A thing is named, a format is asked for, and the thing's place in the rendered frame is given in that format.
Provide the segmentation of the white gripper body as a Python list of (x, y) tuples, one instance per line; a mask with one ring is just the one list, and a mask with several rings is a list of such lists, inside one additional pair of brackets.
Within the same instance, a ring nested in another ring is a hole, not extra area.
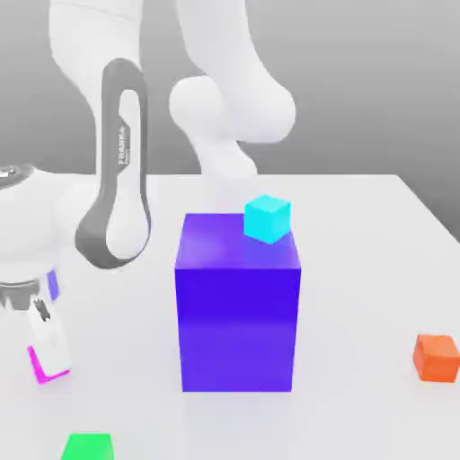
[(28, 310), (32, 347), (45, 376), (57, 376), (71, 369), (63, 323), (53, 304), (33, 296)]

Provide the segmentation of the small magenta cube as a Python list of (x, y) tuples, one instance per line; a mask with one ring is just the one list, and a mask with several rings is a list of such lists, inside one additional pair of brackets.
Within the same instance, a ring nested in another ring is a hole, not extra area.
[(38, 359), (38, 356), (34, 350), (34, 348), (32, 346), (29, 346), (27, 348), (27, 352), (29, 354), (29, 358), (30, 358), (30, 361), (31, 361), (31, 365), (32, 365), (32, 368), (33, 368), (33, 371), (34, 371), (34, 375), (35, 375), (35, 378), (38, 382), (39, 385), (44, 385), (48, 382), (51, 382), (53, 380), (56, 380), (58, 378), (60, 378), (61, 376), (65, 376), (65, 375), (68, 375), (70, 372), (71, 372), (71, 369), (68, 368), (60, 373), (57, 373), (55, 375), (52, 375), (52, 376), (48, 376), (44, 371), (43, 371), (43, 368), (40, 364), (40, 361)]

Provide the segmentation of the small green cube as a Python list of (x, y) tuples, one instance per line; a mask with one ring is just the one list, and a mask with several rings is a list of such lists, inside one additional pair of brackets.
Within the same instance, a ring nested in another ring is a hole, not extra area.
[(72, 433), (60, 460), (114, 460), (109, 433)]

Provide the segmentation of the small cyan cube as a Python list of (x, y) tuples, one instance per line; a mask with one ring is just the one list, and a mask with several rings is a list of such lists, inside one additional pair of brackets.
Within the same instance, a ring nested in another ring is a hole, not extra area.
[(291, 202), (261, 195), (244, 206), (243, 233), (252, 239), (274, 244), (291, 230)]

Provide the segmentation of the small orange cube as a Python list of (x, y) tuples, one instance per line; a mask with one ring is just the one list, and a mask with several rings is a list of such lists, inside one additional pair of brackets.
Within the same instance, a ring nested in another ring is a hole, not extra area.
[(460, 369), (460, 351), (451, 336), (418, 334), (412, 361), (421, 381), (454, 383)]

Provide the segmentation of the large blue box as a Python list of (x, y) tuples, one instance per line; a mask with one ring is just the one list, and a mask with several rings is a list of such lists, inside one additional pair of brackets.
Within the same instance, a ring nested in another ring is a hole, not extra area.
[(244, 235), (240, 214), (187, 214), (174, 267), (185, 392), (292, 388), (301, 263), (294, 236)]

